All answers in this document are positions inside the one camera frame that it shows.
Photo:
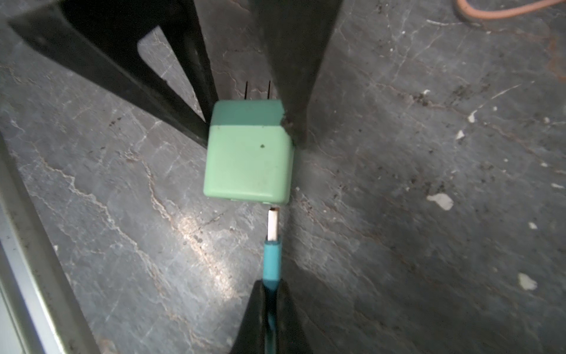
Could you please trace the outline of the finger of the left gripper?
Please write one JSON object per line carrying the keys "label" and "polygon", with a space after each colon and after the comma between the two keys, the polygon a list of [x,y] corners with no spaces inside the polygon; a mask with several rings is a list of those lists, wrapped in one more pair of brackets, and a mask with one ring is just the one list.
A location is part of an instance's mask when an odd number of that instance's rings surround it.
{"label": "finger of the left gripper", "polygon": [[305,144],[308,106],[342,1],[250,1],[275,86],[281,125]]}
{"label": "finger of the left gripper", "polygon": [[[207,146],[218,93],[194,1],[56,1],[8,24],[35,51]],[[201,114],[141,58],[138,43],[157,27]]]}

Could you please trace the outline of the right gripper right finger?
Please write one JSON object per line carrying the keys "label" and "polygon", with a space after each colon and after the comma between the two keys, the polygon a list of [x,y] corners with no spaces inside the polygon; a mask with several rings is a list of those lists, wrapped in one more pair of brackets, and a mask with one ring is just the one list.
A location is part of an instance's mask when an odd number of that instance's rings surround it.
{"label": "right gripper right finger", "polygon": [[281,280],[276,292],[276,349],[279,354],[313,354],[289,288]]}

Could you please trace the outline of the green charger plug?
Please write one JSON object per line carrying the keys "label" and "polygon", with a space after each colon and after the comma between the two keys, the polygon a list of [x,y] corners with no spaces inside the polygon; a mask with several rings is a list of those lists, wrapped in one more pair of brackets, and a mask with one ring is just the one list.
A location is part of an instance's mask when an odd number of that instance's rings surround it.
{"label": "green charger plug", "polygon": [[294,146],[281,126],[284,108],[272,98],[215,103],[203,194],[209,198],[285,205],[290,200]]}

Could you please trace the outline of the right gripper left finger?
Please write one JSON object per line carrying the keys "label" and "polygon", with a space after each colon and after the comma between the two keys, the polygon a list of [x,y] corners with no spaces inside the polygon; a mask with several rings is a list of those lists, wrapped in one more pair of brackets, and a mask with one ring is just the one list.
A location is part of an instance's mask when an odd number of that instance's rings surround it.
{"label": "right gripper left finger", "polygon": [[230,354],[264,354],[267,325],[267,296],[262,280],[254,283]]}

